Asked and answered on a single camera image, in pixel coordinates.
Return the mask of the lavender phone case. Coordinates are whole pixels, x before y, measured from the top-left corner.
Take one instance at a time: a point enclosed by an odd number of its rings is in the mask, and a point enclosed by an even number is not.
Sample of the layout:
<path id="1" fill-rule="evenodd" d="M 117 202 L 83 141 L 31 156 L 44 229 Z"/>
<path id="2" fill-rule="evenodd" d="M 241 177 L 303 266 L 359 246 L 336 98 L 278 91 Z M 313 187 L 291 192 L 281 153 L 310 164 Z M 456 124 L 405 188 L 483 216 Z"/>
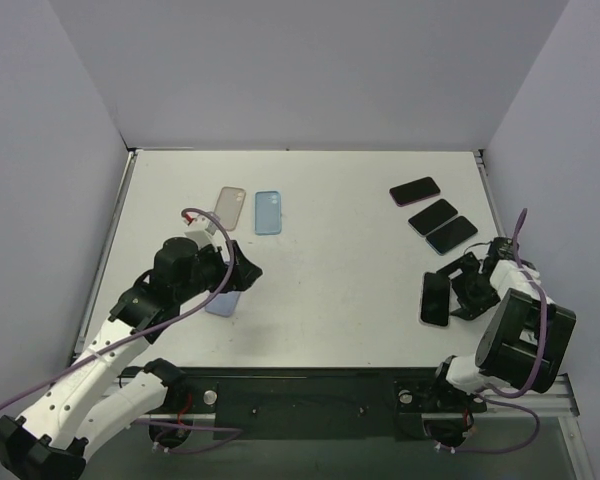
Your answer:
<path id="1" fill-rule="evenodd" d="M 233 291 L 216 296 L 205 306 L 205 312 L 222 318 L 231 317 L 238 305 L 241 293 Z"/>

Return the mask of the black phone from beige case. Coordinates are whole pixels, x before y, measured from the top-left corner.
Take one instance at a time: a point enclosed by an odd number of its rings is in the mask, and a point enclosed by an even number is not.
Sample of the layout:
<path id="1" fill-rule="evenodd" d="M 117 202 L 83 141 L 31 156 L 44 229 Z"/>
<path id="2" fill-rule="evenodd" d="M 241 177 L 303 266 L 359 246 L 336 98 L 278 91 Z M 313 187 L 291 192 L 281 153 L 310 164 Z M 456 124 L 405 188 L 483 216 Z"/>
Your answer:
<path id="1" fill-rule="evenodd" d="M 445 199 L 440 199 L 412 216 L 408 224 L 420 235 L 426 237 L 441 226 L 453 220 L 458 210 Z"/>

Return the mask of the light blue phone case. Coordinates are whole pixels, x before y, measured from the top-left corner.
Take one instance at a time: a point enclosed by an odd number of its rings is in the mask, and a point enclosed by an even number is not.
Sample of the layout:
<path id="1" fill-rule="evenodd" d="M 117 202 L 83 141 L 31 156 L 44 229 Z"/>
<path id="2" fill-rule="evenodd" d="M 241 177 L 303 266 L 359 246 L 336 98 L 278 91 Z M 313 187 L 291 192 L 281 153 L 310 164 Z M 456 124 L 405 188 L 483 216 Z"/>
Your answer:
<path id="1" fill-rule="evenodd" d="M 256 235 L 278 235 L 282 231 L 281 195 L 277 191 L 259 191 L 254 196 Z"/>

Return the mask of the beige phone case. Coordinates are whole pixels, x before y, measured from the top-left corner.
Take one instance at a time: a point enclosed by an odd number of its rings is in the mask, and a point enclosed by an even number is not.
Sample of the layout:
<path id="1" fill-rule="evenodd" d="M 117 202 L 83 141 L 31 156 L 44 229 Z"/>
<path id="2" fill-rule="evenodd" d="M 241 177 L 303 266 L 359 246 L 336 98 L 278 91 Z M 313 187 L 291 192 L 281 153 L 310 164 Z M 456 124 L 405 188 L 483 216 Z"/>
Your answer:
<path id="1" fill-rule="evenodd" d="M 245 198 L 246 191 L 242 188 L 229 186 L 221 188 L 213 212 L 227 231 L 236 229 Z"/>

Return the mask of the purple phone from blue case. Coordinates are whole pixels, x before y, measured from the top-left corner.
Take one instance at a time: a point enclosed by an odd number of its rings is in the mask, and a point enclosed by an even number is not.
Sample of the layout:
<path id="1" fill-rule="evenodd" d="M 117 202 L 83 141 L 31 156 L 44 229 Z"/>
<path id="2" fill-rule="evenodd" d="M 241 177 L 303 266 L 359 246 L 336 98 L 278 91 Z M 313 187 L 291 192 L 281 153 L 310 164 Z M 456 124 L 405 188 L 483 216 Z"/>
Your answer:
<path id="1" fill-rule="evenodd" d="M 399 207 L 439 195 L 439 186 L 432 177 L 419 178 L 389 189 L 389 195 Z"/>

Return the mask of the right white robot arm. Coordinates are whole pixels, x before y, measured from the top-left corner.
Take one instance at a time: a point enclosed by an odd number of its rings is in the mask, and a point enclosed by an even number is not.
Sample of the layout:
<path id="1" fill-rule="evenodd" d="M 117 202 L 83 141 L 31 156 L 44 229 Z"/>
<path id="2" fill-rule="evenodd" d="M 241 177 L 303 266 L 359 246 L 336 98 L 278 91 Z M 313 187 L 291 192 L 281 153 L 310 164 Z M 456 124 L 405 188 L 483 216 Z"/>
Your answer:
<path id="1" fill-rule="evenodd" d="M 558 376 L 576 314 L 554 302 L 534 265 L 510 238 L 496 237 L 486 257 L 468 252 L 434 273 L 436 296 L 422 313 L 471 321 L 492 311 L 476 351 L 448 357 L 427 383 L 429 402 L 448 409 L 463 392 L 492 390 L 504 398 L 544 393 Z"/>

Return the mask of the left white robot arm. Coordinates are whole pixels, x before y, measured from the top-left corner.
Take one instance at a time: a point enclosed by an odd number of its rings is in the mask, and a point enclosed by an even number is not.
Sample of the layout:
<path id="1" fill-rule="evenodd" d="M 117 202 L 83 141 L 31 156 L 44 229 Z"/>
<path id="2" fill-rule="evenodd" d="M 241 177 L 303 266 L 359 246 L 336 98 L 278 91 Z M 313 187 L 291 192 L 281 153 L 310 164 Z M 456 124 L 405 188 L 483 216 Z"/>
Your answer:
<path id="1" fill-rule="evenodd" d="M 138 417 L 172 412 L 186 397 L 183 370 L 148 362 L 117 393 L 105 392 L 200 294 L 248 290 L 262 275 L 236 241 L 223 258 L 213 243 L 185 237 L 164 242 L 152 269 L 119 297 L 89 348 L 17 416 L 0 418 L 0 463 L 19 479 L 77 479 L 88 459 Z"/>

